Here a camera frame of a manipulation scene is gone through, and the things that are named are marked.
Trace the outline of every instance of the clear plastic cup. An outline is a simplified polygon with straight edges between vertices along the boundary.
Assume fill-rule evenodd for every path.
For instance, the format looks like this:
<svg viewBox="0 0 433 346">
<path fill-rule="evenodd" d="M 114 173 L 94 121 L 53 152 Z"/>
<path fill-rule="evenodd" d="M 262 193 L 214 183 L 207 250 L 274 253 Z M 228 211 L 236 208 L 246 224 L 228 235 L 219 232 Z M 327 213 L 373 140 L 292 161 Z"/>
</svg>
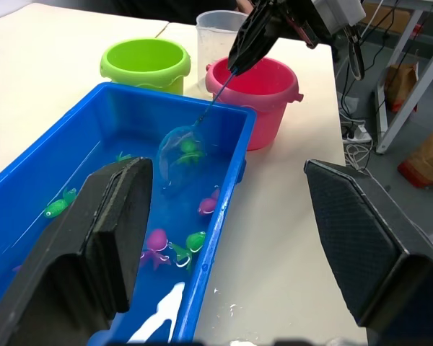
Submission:
<svg viewBox="0 0 433 346">
<path fill-rule="evenodd" d="M 197 17 L 197 78 L 202 92 L 207 93 L 207 65 L 229 55 L 237 31 L 246 18 L 246 14 L 224 10 L 204 12 Z"/>
</svg>

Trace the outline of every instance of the toy fish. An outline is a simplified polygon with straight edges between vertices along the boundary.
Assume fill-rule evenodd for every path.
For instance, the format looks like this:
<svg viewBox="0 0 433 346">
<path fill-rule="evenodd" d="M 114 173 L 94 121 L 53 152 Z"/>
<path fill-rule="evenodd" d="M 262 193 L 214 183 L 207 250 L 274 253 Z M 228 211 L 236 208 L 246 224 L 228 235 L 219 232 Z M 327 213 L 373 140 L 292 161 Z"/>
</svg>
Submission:
<svg viewBox="0 0 433 346">
<path fill-rule="evenodd" d="M 176 252 L 176 265 L 180 268 L 186 266 L 187 271 L 191 271 L 193 254 L 201 251 L 204 245 L 205 232 L 198 232 L 188 236 L 186 239 L 186 249 L 177 244 L 168 243 L 168 246 Z"/>
<path fill-rule="evenodd" d="M 183 152 L 183 155 L 176 161 L 178 164 L 190 164 L 192 161 L 197 164 L 199 159 L 204 156 L 204 153 L 198 150 L 196 143 L 191 139 L 181 142 L 180 150 Z"/>
<path fill-rule="evenodd" d="M 167 247 L 167 234 L 163 229 L 155 229 L 146 240 L 147 250 L 141 253 L 139 265 L 145 265 L 149 259 L 152 259 L 154 270 L 160 265 L 170 265 L 168 256 L 161 254 L 159 251 Z"/>
<path fill-rule="evenodd" d="M 219 188 L 213 191 L 211 197 L 204 198 L 201 201 L 201 203 L 199 204 L 199 208 L 197 209 L 197 212 L 200 215 L 212 214 L 215 211 L 215 208 L 217 207 L 218 197 L 219 197 Z"/>
<path fill-rule="evenodd" d="M 127 155 L 123 155 L 122 156 L 123 151 L 121 151 L 121 153 L 119 155 L 115 155 L 115 159 L 117 160 L 117 162 L 123 161 L 123 160 L 127 160 L 127 159 L 131 159 L 131 155 L 127 154 Z"/>
<path fill-rule="evenodd" d="M 56 216 L 61 214 L 64 209 L 69 207 L 69 205 L 74 202 L 76 197 L 76 189 L 71 189 L 69 191 L 67 191 L 67 189 L 64 189 L 63 198 L 61 200 L 55 200 L 48 207 L 46 207 L 46 209 L 43 211 L 43 215 L 46 218 L 55 218 Z"/>
</svg>

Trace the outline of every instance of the power strip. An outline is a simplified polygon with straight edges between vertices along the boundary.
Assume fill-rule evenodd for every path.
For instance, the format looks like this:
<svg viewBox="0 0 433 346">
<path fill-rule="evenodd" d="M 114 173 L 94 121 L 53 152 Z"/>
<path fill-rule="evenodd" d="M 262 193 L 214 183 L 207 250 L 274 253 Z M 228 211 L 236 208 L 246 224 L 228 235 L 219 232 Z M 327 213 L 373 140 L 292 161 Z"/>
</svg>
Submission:
<svg viewBox="0 0 433 346">
<path fill-rule="evenodd" d="M 358 125 L 356 130 L 354 130 L 354 138 L 343 139 L 344 144 L 361 144 L 370 143 L 372 139 L 370 134 L 367 132 L 364 125 Z"/>
</svg>

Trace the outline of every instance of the blue plastic tub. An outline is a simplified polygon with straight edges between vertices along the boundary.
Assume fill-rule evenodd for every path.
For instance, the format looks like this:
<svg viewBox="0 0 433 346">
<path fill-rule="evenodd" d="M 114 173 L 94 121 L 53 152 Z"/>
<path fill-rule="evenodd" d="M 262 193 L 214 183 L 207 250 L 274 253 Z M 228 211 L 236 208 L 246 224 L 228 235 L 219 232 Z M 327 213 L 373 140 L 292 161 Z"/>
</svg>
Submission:
<svg viewBox="0 0 433 346">
<path fill-rule="evenodd" d="M 13 280 L 13 269 L 24 262 L 51 222 L 43 217 L 43 210 L 61 198 L 65 187 L 80 190 L 90 173 L 114 162 L 121 151 L 154 159 L 164 136 L 173 128 L 192 124 L 207 104 L 120 84 L 100 84 L 13 161 L 0 174 L 0 298 Z M 229 201 L 242 179 L 254 123 L 251 110 L 216 105 L 201 124 L 211 164 L 193 182 L 190 192 L 163 200 L 154 183 L 146 237 L 162 228 L 170 241 L 184 246 L 189 234 L 205 231 L 204 247 L 191 274 L 175 265 L 161 265 L 155 271 L 151 263 L 141 267 L 130 311 L 117 314 L 110 330 L 98 332 L 91 345 L 129 340 L 180 282 L 185 288 L 173 339 L 192 339 Z M 215 185 L 221 189 L 215 213 L 211 219 L 202 218 L 198 205 Z M 149 339 L 168 340 L 169 332 L 170 321 L 166 321 Z"/>
</svg>

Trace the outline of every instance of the table surface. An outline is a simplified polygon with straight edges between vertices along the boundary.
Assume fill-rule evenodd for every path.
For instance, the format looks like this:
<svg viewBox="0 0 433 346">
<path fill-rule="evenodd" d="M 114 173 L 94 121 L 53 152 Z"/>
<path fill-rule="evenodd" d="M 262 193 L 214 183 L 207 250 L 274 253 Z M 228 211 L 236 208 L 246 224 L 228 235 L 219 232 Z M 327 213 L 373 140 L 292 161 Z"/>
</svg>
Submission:
<svg viewBox="0 0 433 346">
<path fill-rule="evenodd" d="M 196 28 L 170 23 L 160 37 L 180 43 L 192 68 L 185 94 L 200 97 Z M 348 312 L 320 245 L 303 165 L 344 164 L 331 49 L 278 40 L 269 57 L 299 79 L 301 103 L 289 105 L 274 144 L 249 152 L 219 241 L 196 340 L 221 345 L 276 338 L 366 341 Z"/>
<path fill-rule="evenodd" d="M 157 36 L 166 22 L 33 4 L 0 19 L 0 171 L 103 79 L 98 64 L 112 43 Z M 181 43 L 193 62 L 192 26 L 169 24 L 160 37 Z M 306 159 L 344 164 L 331 50 L 279 40 L 269 56 L 298 76 L 301 103 L 289 105 L 274 144 L 248 153 L 219 243 L 196 339 L 216 345 L 342 336 L 365 342 L 336 285 L 302 169 Z"/>
<path fill-rule="evenodd" d="M 0 18 L 0 172 L 102 81 L 112 44 L 167 22 L 31 4 Z"/>
</svg>

